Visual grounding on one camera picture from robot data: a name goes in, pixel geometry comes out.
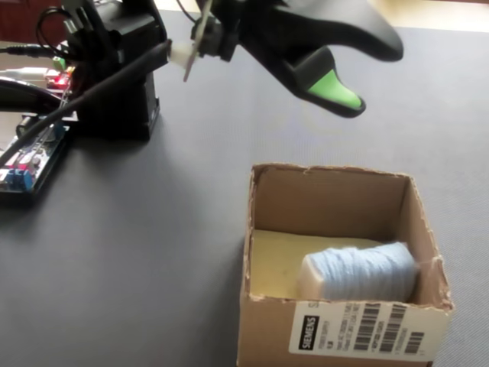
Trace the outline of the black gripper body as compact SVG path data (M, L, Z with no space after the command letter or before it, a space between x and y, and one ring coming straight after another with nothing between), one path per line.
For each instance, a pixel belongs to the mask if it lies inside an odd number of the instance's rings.
M238 45L259 63L282 63L272 17L284 1L213 1L212 55L229 62Z

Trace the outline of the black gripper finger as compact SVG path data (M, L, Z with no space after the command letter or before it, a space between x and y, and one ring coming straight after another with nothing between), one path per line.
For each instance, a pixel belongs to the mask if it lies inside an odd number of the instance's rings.
M381 61L403 58L403 42L367 1L286 1L273 7L286 46L346 46Z
M293 46L280 51L252 38L244 42L244 49L299 99L344 118L357 117L366 109L364 100L340 80L327 46Z

